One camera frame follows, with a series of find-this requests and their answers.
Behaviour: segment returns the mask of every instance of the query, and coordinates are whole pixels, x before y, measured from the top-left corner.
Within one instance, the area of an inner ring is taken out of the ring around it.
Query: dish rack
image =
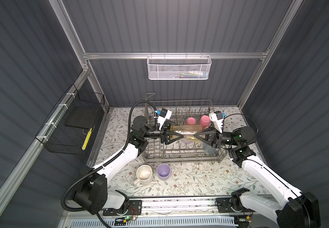
[[[171,121],[184,125],[189,117],[196,119],[198,124],[203,115],[214,112],[211,100],[174,100],[151,101],[148,98],[154,93],[147,93],[146,100],[153,103],[157,110],[166,108],[172,111]],[[154,125],[154,111],[145,104],[144,116],[150,125]],[[147,164],[186,163],[186,162],[221,162],[227,155],[227,150],[216,148],[214,153],[207,153],[202,142],[183,143],[178,140],[170,145],[160,143],[160,139],[148,139],[148,146],[143,152]]]

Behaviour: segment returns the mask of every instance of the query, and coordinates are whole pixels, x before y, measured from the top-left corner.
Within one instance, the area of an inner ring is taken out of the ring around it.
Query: floral pattern
[[[214,109],[226,115],[240,113],[237,107],[214,107]],[[130,108],[113,108],[96,164],[118,151],[125,143],[129,111]],[[132,119],[138,115],[144,115],[144,107],[135,108]],[[241,115],[225,119],[224,129],[228,131],[241,126],[245,126]],[[260,157],[255,144],[249,147]],[[222,162],[169,164],[171,176],[166,181],[158,178],[156,173],[158,165],[150,165],[154,174],[153,181],[149,185],[134,186],[132,183],[136,179],[136,170],[143,164],[144,160],[141,156],[129,162],[112,178],[108,188],[119,190],[128,196],[216,196],[229,195],[240,188],[248,188],[255,194],[269,194],[252,175],[231,162],[229,156]]]

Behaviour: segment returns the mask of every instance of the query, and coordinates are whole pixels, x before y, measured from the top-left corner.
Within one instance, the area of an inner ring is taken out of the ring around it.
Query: gray corrugated wall
[[[290,0],[64,0],[86,52],[265,51]],[[152,81],[144,60],[91,60],[111,106],[210,99],[236,105],[258,60],[212,60],[208,80]]]
[[[81,71],[48,1],[0,1],[0,187],[33,142],[55,103]],[[41,169],[29,172],[30,179],[26,178],[17,192],[24,192],[24,197],[17,200],[14,196],[7,209],[15,205],[15,214],[6,222],[13,224],[39,214],[52,222],[41,211],[34,211],[35,215],[21,212],[31,210],[27,205],[30,202],[59,201],[62,191],[51,197],[47,188],[53,184],[48,180],[56,178],[62,181],[60,185],[68,185],[68,178],[52,165],[53,161],[62,161],[58,169],[69,170],[68,177],[73,178],[76,171],[73,167],[78,167],[80,160],[80,157],[43,152],[34,165]],[[60,174],[50,177],[53,171]]]
[[[329,227],[329,1],[304,1],[246,102],[272,169],[319,199]]]

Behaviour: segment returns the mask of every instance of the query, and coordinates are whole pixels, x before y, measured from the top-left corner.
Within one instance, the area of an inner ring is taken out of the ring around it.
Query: purple cup
[[[168,178],[170,178],[171,175],[171,167],[167,164],[160,164],[157,167],[157,174],[159,176],[159,179],[165,181]]]

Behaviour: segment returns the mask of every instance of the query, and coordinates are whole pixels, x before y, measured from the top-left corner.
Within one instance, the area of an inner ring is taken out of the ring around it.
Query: pink cup
[[[193,124],[196,124],[195,118],[193,118],[193,117],[188,118],[186,121],[186,125],[193,125]]]
[[[204,130],[205,128],[207,128],[210,124],[210,117],[209,116],[202,116],[200,119],[200,123],[199,123],[202,127],[202,129]]]

